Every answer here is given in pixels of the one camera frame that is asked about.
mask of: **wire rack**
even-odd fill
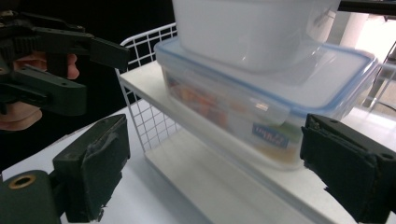
[[[171,23],[145,33],[131,36],[120,44],[131,51],[131,61],[128,71],[156,60],[154,46],[167,38],[177,35],[175,23]],[[116,69],[120,81],[120,71]],[[181,127],[159,109],[141,99],[128,90],[120,81],[121,90],[133,125],[138,133],[140,144],[144,151],[155,148],[161,141],[168,138]]]
[[[176,35],[176,24],[171,23],[122,41],[121,45],[130,49],[132,54],[131,61],[128,62],[128,70],[155,61],[153,49],[155,44]],[[377,71],[375,84],[361,97],[358,104],[368,110],[378,110],[395,117],[396,65],[380,63]],[[120,71],[116,69],[116,73],[120,80]],[[143,150],[155,148],[161,141],[181,129],[179,124],[159,109],[128,90],[121,80],[120,85]]]

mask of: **clear plastic container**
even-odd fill
[[[377,68],[373,55],[331,45],[310,61],[261,77],[196,56],[178,37],[155,51],[174,99],[285,168],[301,164],[306,115],[341,119]]]
[[[309,57],[340,0],[173,0],[183,48],[265,75]]]

